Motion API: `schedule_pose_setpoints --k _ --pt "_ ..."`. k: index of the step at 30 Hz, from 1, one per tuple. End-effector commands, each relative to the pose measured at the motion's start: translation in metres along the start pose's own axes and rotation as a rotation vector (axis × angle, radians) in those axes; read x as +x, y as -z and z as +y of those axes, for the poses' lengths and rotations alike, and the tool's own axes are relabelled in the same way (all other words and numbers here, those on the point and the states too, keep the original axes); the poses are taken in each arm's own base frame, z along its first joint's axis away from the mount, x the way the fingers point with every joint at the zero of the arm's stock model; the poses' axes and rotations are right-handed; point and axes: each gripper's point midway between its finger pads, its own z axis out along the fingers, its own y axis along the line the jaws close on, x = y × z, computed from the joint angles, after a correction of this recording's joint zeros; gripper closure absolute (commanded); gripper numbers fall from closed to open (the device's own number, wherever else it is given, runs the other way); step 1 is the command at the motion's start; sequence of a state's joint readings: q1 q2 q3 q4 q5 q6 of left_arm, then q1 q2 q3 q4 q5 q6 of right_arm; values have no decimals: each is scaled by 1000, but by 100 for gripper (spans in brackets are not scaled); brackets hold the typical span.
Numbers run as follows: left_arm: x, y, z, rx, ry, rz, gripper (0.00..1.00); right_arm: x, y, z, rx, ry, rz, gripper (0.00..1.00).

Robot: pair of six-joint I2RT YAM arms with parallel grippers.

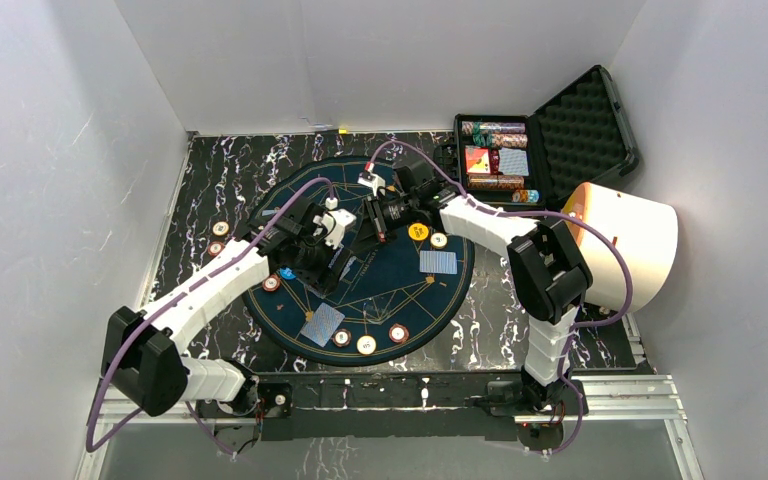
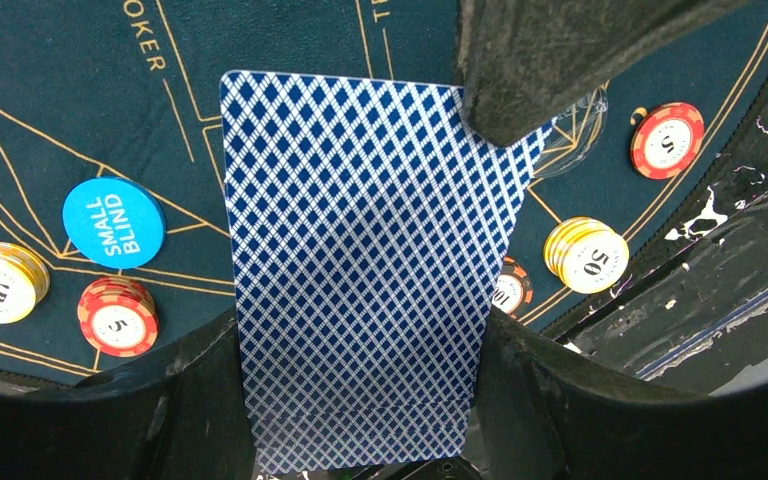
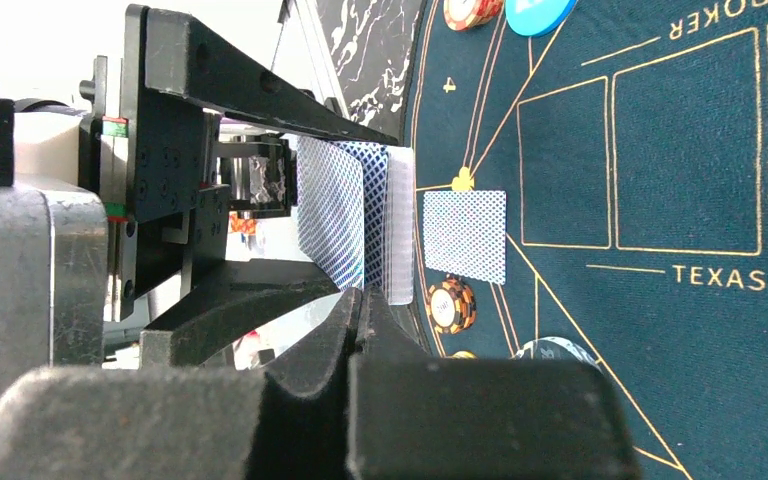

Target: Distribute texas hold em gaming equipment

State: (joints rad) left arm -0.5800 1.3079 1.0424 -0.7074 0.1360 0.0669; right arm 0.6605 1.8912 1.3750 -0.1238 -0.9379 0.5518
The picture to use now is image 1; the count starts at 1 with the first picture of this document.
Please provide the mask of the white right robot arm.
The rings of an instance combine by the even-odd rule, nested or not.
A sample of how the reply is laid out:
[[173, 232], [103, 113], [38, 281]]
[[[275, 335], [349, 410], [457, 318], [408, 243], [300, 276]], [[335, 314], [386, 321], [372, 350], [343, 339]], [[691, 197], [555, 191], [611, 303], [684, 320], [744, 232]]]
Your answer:
[[364, 223], [380, 244], [391, 230], [423, 223], [460, 237], [506, 260], [519, 304], [529, 316], [528, 341], [517, 403], [550, 413], [563, 399], [572, 327], [593, 277], [564, 221], [530, 220], [456, 191], [424, 163], [396, 169], [399, 191], [367, 163], [358, 176], [369, 190]]

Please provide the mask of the cream chip off mat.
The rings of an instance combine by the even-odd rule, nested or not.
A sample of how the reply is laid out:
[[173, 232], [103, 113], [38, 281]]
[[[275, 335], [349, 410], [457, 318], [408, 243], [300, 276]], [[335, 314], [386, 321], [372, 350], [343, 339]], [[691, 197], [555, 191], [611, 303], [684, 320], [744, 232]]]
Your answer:
[[226, 236], [230, 231], [230, 225], [226, 221], [218, 221], [212, 226], [212, 234], [217, 237]]

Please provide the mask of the dealt card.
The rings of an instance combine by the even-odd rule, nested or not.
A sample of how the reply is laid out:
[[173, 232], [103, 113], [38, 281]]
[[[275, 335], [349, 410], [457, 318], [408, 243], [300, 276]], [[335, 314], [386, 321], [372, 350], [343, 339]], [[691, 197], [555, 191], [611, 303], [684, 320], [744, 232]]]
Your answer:
[[422, 250], [419, 252], [419, 271], [426, 274], [458, 274], [458, 257], [455, 252]]
[[327, 303], [314, 311], [312, 318], [300, 330], [300, 335], [314, 345], [324, 347], [338, 330], [346, 315]]

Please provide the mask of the cream chip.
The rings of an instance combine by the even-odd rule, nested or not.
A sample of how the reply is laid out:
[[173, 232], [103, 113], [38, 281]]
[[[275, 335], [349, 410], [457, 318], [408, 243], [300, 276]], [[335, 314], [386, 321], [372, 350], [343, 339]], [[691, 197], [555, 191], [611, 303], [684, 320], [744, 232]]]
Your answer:
[[377, 350], [376, 339], [371, 335], [362, 335], [356, 342], [356, 349], [363, 356], [370, 356]]
[[435, 249], [443, 249], [448, 244], [448, 237], [441, 232], [432, 233], [429, 237], [429, 244]]

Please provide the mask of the red chip off mat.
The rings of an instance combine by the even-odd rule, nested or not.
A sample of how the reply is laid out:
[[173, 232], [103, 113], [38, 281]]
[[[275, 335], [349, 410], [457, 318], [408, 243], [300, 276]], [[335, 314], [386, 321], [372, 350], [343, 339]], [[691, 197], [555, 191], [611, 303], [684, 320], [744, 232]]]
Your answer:
[[216, 257], [225, 249], [225, 244], [220, 241], [211, 242], [208, 245], [207, 252], [210, 256]]

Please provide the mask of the blue small blind button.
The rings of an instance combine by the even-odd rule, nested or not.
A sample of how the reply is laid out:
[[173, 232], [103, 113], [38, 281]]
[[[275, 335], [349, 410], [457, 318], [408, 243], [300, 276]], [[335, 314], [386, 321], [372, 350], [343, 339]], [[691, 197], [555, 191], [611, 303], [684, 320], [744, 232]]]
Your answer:
[[294, 271], [290, 268], [281, 268], [279, 274], [285, 280], [293, 280], [296, 278]]

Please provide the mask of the yellow big blind button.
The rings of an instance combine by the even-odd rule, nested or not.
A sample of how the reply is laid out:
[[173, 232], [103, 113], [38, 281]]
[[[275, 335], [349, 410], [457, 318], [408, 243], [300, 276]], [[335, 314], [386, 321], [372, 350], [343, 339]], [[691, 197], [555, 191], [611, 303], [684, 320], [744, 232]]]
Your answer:
[[430, 229], [422, 223], [415, 222], [407, 227], [407, 233], [413, 241], [422, 242], [430, 236]]

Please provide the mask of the blue patterned card deck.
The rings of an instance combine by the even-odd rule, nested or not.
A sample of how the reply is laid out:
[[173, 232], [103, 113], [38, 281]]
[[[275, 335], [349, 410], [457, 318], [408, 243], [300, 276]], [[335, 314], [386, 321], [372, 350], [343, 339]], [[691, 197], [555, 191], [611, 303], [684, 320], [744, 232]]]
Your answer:
[[345, 263], [345, 265], [343, 266], [343, 268], [342, 268], [342, 270], [340, 272], [340, 275], [339, 275], [339, 279], [340, 280], [344, 279], [348, 275], [348, 273], [351, 270], [352, 265], [355, 263], [356, 260], [357, 260], [357, 258], [355, 256], [350, 256], [348, 258], [347, 262]]

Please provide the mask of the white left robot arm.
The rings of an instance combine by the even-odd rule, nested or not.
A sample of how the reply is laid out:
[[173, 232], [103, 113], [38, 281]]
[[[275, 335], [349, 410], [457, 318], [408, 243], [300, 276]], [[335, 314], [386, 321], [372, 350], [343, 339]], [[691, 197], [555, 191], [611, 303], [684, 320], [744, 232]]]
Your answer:
[[355, 214], [304, 197], [253, 223], [206, 266], [169, 294], [108, 322], [102, 374], [149, 416], [180, 401], [216, 400], [235, 416], [254, 411], [259, 391], [251, 372], [233, 360], [184, 356], [194, 337], [246, 291], [288, 267], [316, 280], [333, 271], [333, 257], [357, 224]]

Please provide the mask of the red poker chip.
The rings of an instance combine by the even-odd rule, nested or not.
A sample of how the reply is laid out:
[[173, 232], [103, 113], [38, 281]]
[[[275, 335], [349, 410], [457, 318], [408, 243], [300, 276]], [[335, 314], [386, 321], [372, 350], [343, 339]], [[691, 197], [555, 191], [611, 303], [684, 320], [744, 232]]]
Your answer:
[[281, 288], [281, 277], [277, 274], [269, 275], [261, 284], [261, 288], [268, 293], [276, 292]]

